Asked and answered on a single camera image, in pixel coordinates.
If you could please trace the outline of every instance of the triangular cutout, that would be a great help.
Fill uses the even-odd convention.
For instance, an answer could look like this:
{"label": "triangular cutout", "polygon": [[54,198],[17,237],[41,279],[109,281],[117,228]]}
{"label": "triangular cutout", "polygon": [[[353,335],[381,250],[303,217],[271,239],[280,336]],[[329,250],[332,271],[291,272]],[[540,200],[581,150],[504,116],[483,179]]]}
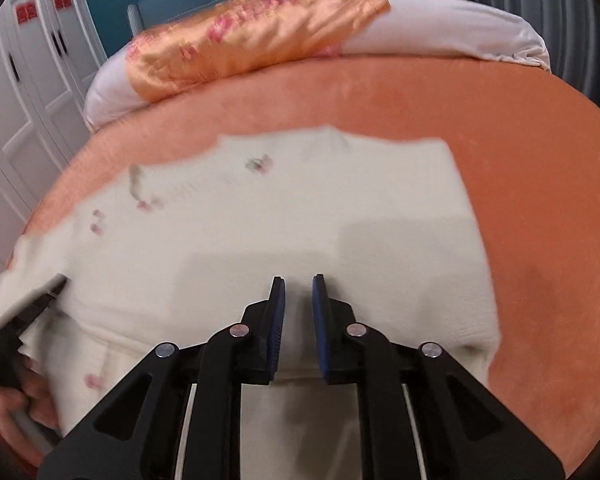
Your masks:
{"label": "triangular cutout", "polygon": [[97,418],[93,425],[96,431],[118,440],[129,440],[134,434],[151,379],[148,374],[138,377],[136,382]]}
{"label": "triangular cutout", "polygon": [[469,440],[480,440],[503,428],[496,416],[476,399],[458,378],[447,376],[446,384],[456,404],[464,433]]}

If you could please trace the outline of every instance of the silver screw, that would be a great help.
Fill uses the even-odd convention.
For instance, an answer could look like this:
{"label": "silver screw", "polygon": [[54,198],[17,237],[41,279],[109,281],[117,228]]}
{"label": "silver screw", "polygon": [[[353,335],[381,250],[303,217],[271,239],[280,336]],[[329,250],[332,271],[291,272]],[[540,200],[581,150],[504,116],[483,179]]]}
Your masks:
{"label": "silver screw", "polygon": [[233,325],[229,329],[229,334],[234,337],[244,337],[249,333],[249,327],[243,325],[242,323],[238,323],[237,325]]}
{"label": "silver screw", "polygon": [[158,357],[171,357],[176,351],[176,347],[171,343],[162,343],[155,349],[155,354]]}
{"label": "silver screw", "polygon": [[362,337],[366,334],[366,326],[362,323],[351,323],[347,326],[347,334],[353,337]]}
{"label": "silver screw", "polygon": [[438,343],[424,343],[422,353],[427,357],[440,357],[442,355],[442,346]]}

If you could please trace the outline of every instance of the bed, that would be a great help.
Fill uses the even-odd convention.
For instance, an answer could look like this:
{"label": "bed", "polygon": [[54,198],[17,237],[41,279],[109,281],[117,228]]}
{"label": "bed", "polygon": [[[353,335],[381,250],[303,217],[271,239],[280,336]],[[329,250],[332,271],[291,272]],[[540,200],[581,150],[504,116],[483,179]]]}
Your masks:
{"label": "bed", "polygon": [[199,86],[101,129],[27,232],[51,229],[129,164],[195,156],[222,134],[321,124],[448,143],[496,293],[491,391],[573,472],[600,439],[600,110],[543,70],[368,56]]}

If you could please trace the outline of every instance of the black handle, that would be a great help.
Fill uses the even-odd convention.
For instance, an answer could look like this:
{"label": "black handle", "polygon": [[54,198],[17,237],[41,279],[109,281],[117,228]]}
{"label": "black handle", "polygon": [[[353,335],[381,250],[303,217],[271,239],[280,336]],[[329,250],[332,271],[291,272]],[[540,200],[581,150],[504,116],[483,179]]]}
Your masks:
{"label": "black handle", "polygon": [[60,45],[58,45],[58,40],[56,40],[56,35],[54,33],[51,33],[51,39],[54,40],[54,46],[56,47],[58,56],[62,57],[62,50],[60,50]]}
{"label": "black handle", "polygon": [[64,38],[62,37],[62,32],[58,29],[58,38],[60,38],[60,44],[62,45],[62,50],[64,50],[65,54],[69,54],[69,51],[66,49],[66,43],[64,42]]}
{"label": "black handle", "polygon": [[16,63],[13,61],[13,56],[9,53],[9,63],[11,63],[11,70],[13,71],[13,76],[16,78],[16,83],[20,82],[20,74],[18,74],[18,69],[16,68]]}

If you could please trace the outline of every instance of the human hand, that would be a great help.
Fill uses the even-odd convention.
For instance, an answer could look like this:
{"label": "human hand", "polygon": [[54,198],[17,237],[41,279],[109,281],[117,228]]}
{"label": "human hand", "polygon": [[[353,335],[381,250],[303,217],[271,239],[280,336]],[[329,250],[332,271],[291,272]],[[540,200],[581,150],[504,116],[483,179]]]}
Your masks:
{"label": "human hand", "polygon": [[12,388],[0,388],[0,437],[19,457],[37,468],[42,463],[43,453],[18,427],[13,413],[28,409],[29,416],[35,422],[48,428],[58,428],[58,412],[48,381],[35,373],[31,359],[25,357],[24,366],[24,393]]}

